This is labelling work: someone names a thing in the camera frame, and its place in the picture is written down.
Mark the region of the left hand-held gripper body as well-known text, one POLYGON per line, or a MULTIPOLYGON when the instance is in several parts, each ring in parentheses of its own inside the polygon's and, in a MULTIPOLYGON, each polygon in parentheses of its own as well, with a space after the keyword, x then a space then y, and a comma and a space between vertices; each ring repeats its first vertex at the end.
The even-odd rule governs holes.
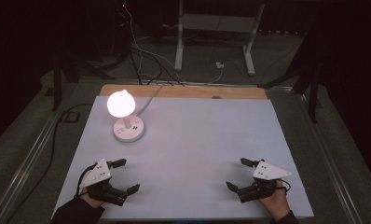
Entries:
POLYGON ((79 177, 79 194, 82 189, 87 189, 89 196, 103 203, 121 206, 127 197, 125 191, 114 189, 109 181, 112 178, 108 161, 101 159, 86 168, 79 177))

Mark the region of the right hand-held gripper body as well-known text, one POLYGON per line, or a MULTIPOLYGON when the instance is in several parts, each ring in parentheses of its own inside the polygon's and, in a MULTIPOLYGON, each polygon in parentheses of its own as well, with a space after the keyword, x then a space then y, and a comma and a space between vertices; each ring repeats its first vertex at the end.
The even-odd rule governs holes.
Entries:
POLYGON ((249 187, 239 189, 236 194, 242 203, 269 197, 276 189, 276 181, 291 174, 289 171, 261 160, 258 166, 254 168, 254 183, 249 187))

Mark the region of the person's left hand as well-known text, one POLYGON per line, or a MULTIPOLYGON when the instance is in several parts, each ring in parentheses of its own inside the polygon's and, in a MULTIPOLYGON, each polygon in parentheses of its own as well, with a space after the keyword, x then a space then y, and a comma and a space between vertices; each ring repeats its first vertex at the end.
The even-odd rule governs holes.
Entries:
POLYGON ((98 209, 103 205, 102 201, 91 198, 87 189, 82 189, 81 193, 79 194, 79 198, 95 209, 98 209))

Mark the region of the person's right hand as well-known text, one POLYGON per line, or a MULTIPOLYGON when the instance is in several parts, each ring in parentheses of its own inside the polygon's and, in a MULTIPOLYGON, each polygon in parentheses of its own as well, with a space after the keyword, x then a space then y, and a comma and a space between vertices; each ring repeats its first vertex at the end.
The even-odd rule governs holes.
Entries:
POLYGON ((262 203, 275 221, 282 220, 291 212, 287 202, 286 191, 281 180, 276 181, 276 189, 273 194, 269 197, 260 199, 259 202, 262 203))

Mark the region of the white round desk lamp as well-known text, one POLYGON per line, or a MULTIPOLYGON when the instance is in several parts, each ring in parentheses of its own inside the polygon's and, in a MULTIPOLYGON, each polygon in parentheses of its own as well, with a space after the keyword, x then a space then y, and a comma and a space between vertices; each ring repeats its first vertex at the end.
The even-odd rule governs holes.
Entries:
POLYGON ((130 93, 126 90, 116 91, 108 97, 106 105, 109 114, 117 118, 113 133, 118 141, 131 143, 144 135, 144 122, 134 114, 136 102, 130 93))

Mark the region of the white table mat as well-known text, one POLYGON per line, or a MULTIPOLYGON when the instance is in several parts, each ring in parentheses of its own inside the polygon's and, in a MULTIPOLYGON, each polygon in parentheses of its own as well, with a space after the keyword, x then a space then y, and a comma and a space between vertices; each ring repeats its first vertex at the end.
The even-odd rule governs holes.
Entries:
POLYGON ((79 176, 100 159, 126 159, 112 170, 111 184, 137 193, 121 205, 108 204, 105 220, 249 219, 267 216, 258 202, 241 203, 227 182, 244 188, 253 170, 241 158, 264 160, 292 174, 288 202, 298 217, 313 211, 292 154, 269 100, 140 97, 144 135, 122 143, 113 134, 115 118, 107 99, 95 99, 58 204, 76 193, 79 176))

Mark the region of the black tripod stand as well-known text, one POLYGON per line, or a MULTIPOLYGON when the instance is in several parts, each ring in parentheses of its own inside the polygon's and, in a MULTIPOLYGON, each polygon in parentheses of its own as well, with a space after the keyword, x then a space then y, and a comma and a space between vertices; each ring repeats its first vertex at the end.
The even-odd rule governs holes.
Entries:
POLYGON ((71 50, 66 48, 59 48, 53 54, 53 111, 57 111, 62 103, 62 72, 65 62, 77 63, 82 68, 87 69, 95 76, 106 79, 113 80, 114 77, 110 77, 102 70, 94 67, 87 61, 81 59, 79 56, 75 55, 71 50))
POLYGON ((292 92, 302 95, 309 91, 308 114, 310 119, 316 123, 316 108, 320 70, 323 66, 324 49, 319 46, 319 40, 314 32, 308 31, 303 37, 302 43, 290 62, 284 75, 264 84, 258 84, 259 88, 271 89, 284 81, 297 77, 292 92))

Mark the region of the wooden table board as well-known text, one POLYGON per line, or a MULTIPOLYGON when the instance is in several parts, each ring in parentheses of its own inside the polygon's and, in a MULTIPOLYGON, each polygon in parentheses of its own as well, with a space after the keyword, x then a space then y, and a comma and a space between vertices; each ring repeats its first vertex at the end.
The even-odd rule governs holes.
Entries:
POLYGON ((101 88, 100 96, 109 96, 116 91, 126 90, 134 97, 151 96, 171 98, 208 98, 208 99, 256 99, 266 100, 263 89, 251 87, 210 87, 210 86, 151 86, 107 84, 101 88))

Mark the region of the grey metal stand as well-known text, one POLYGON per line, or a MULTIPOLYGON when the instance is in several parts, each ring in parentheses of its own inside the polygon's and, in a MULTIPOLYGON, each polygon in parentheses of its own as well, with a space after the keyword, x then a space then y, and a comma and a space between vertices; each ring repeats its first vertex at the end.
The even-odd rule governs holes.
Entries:
POLYGON ((179 72, 183 68, 184 30, 221 31, 247 33, 249 35, 249 41, 242 47, 242 53, 247 74, 250 76, 254 75, 255 69, 251 50, 264 8, 264 3, 258 3, 257 10, 252 17, 192 14, 184 12, 184 0, 179 0, 178 35, 174 70, 179 72))

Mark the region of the aluminium rail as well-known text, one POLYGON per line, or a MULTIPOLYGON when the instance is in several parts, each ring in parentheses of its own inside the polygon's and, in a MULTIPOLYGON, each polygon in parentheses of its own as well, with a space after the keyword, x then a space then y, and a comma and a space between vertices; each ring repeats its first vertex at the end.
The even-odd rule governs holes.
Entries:
POLYGON ((55 105, 51 98, 39 96, 27 106, 0 138, 0 224, 6 224, 11 213, 30 188, 25 184, 38 179, 30 177, 41 154, 53 135, 56 123, 74 98, 78 85, 66 84, 62 100, 55 105))
POLYGON ((340 175, 335 160, 329 151, 328 145, 323 139, 323 135, 317 125, 309 117, 309 102, 304 95, 297 95, 296 100, 302 110, 302 114, 307 121, 311 135, 317 143, 317 151, 322 159, 324 169, 326 170, 332 186, 336 192, 341 207, 349 221, 349 224, 364 224, 364 221, 358 212, 347 185, 340 175))

